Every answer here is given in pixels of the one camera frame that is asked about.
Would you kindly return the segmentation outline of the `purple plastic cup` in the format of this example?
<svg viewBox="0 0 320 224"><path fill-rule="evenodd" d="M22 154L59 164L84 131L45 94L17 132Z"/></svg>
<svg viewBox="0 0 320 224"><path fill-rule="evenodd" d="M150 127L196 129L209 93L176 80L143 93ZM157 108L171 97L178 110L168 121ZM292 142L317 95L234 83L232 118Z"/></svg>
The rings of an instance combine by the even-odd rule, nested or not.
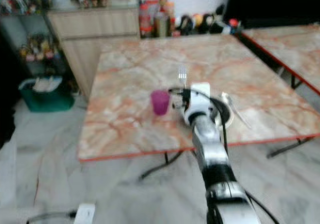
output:
<svg viewBox="0 0 320 224"><path fill-rule="evenodd" d="M167 90L154 90L150 94L151 107L155 115L166 115L169 111L170 94Z"/></svg>

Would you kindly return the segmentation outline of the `white power adapter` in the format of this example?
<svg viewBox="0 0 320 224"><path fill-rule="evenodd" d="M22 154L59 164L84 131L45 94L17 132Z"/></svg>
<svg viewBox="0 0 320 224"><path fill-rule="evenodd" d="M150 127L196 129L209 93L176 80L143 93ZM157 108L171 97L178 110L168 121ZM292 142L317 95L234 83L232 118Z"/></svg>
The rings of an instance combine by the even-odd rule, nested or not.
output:
<svg viewBox="0 0 320 224"><path fill-rule="evenodd" d="M96 204L81 203L78 206L73 224L93 224L96 212Z"/></svg>

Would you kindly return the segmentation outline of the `green plastic basket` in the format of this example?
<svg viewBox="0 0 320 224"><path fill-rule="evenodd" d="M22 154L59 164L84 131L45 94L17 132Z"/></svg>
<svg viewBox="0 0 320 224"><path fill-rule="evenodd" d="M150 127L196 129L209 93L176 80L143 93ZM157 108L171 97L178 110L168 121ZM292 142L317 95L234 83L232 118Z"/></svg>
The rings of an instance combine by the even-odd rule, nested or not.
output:
<svg viewBox="0 0 320 224"><path fill-rule="evenodd" d="M60 76L26 78L18 85L18 91L35 113L66 111L75 103L69 85Z"/></svg>

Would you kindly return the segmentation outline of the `light wooden cabinet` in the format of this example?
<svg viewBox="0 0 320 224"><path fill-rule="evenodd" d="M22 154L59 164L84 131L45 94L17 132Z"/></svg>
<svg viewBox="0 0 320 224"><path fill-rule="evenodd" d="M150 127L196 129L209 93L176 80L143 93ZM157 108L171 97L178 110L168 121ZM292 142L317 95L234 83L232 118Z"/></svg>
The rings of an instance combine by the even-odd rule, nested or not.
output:
<svg viewBox="0 0 320 224"><path fill-rule="evenodd" d="M139 7L52 10L47 17L82 96L89 98L102 45L111 39L139 39Z"/></svg>

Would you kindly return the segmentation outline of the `black television screen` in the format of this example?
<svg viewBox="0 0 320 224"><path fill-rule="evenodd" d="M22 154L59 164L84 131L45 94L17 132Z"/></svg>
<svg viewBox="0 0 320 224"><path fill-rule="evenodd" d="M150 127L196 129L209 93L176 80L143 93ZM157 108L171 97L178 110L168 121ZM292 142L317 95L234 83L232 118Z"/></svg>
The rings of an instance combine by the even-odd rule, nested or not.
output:
<svg viewBox="0 0 320 224"><path fill-rule="evenodd" d="M320 0L227 0L224 20L247 29L320 23Z"/></svg>

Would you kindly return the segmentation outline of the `marble table with black frame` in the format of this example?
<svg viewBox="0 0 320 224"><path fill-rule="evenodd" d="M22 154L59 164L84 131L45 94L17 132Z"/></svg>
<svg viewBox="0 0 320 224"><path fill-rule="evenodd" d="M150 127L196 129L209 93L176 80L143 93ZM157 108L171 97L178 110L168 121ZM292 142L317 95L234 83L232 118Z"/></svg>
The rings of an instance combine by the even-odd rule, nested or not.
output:
<svg viewBox="0 0 320 224"><path fill-rule="evenodd" d="M320 96L320 24L245 29L239 36Z"/></svg>

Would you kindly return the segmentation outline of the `silver fork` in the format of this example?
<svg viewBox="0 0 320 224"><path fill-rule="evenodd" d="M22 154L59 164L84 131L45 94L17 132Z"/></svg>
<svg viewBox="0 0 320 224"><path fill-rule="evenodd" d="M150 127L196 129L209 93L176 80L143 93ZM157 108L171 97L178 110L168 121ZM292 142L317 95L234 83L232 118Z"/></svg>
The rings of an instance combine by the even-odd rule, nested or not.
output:
<svg viewBox="0 0 320 224"><path fill-rule="evenodd" d="M182 85L183 89L188 87L188 69L187 66L181 65L178 67L178 80Z"/></svg>

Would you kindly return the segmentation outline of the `metal can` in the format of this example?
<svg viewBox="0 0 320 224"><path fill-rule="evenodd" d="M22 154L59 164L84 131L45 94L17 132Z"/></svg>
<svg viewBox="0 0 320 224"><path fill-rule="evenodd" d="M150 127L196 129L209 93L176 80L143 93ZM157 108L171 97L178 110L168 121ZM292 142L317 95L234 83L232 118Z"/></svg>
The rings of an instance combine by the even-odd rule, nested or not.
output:
<svg viewBox="0 0 320 224"><path fill-rule="evenodd" d="M158 38L170 35L170 16L164 11L158 11L154 16L154 32Z"/></svg>

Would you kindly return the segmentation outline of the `black plush toys row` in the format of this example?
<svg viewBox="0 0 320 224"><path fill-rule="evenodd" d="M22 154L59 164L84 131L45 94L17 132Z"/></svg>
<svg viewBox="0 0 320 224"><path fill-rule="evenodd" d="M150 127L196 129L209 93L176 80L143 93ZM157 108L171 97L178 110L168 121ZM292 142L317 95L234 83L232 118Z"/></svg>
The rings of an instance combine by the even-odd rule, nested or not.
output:
<svg viewBox="0 0 320 224"><path fill-rule="evenodd" d="M212 13L183 14L176 21L172 37L188 35L234 35L243 30L242 22L235 18L224 19L226 5L220 4Z"/></svg>

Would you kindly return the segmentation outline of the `marble table with red edge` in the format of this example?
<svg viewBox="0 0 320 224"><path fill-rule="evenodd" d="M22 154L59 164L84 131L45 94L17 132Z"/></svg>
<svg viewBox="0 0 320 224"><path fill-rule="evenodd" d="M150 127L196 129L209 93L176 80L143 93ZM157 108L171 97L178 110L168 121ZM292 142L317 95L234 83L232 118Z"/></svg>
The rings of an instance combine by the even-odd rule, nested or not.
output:
<svg viewBox="0 0 320 224"><path fill-rule="evenodd" d="M107 42L77 145L80 162L192 151L192 131L174 109L153 113L151 93L210 84L244 117L227 128L230 147L320 137L320 112L231 35Z"/></svg>

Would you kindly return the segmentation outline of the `silver spoon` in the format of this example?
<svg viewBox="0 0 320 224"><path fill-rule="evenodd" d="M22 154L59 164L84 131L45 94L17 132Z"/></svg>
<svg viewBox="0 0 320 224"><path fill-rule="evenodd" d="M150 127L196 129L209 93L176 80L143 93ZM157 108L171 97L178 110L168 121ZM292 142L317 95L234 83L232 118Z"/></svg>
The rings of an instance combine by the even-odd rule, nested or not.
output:
<svg viewBox="0 0 320 224"><path fill-rule="evenodd" d="M252 126L250 125L249 121L244 117L244 115L240 112L240 110L236 107L236 105L233 102L233 99L231 98L230 94L226 92L221 93L221 98L224 102L227 103L227 105L230 107L231 110L233 110L235 116L242 121L242 123L249 128L249 130L252 129Z"/></svg>

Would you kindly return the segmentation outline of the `glass shelf with figurines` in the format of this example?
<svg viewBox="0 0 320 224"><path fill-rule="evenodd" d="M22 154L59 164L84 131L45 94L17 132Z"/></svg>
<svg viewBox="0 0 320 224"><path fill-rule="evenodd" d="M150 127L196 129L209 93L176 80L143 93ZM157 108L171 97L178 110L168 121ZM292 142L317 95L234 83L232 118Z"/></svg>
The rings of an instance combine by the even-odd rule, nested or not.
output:
<svg viewBox="0 0 320 224"><path fill-rule="evenodd" d="M67 72L46 17L50 7L51 0L0 0L1 34L30 77Z"/></svg>

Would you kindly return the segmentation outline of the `red plastic jar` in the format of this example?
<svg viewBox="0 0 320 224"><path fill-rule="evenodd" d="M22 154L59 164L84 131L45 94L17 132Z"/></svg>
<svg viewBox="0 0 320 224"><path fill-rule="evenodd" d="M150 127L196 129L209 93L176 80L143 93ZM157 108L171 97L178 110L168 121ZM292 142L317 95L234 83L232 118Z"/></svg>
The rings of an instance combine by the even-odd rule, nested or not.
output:
<svg viewBox="0 0 320 224"><path fill-rule="evenodd" d="M139 7L139 32L142 39L153 36L153 19L150 14L150 7L147 3L140 4Z"/></svg>

